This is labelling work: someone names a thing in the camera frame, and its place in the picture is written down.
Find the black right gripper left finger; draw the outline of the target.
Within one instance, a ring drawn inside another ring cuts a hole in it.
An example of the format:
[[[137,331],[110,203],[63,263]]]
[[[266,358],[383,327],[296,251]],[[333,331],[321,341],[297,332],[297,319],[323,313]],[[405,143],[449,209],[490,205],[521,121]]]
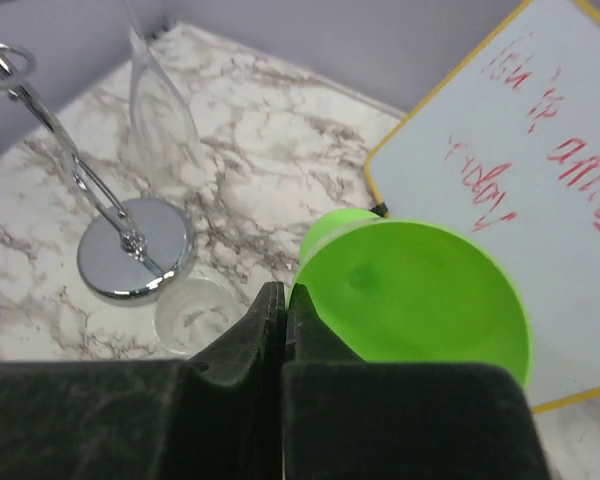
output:
[[[284,288],[189,359],[0,363],[0,479],[278,479]]]

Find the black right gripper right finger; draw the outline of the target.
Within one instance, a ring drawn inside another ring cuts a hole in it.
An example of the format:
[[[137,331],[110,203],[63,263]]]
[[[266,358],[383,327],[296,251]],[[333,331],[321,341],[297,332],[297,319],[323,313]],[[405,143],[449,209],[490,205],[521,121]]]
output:
[[[524,394],[481,363],[366,363],[319,317],[306,287],[288,307],[282,368],[289,479],[547,479]]]

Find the clear wine glass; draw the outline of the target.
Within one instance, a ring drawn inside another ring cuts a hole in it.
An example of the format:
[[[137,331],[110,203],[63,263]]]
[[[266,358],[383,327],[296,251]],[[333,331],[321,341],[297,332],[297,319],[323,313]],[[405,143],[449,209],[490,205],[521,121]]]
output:
[[[130,136],[151,190],[167,193],[204,165],[188,105],[150,50],[135,3],[124,3],[131,46]]]
[[[158,298],[153,327],[163,349],[191,356],[218,339],[244,313],[226,288],[208,279],[188,278]]]

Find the green plastic wine glass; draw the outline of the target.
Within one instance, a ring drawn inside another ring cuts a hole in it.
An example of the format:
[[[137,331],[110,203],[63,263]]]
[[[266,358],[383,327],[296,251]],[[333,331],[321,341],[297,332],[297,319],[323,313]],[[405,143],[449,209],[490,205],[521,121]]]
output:
[[[340,209],[300,245],[293,285],[319,319],[367,362],[479,362],[528,387],[531,326],[503,269],[431,224]]]

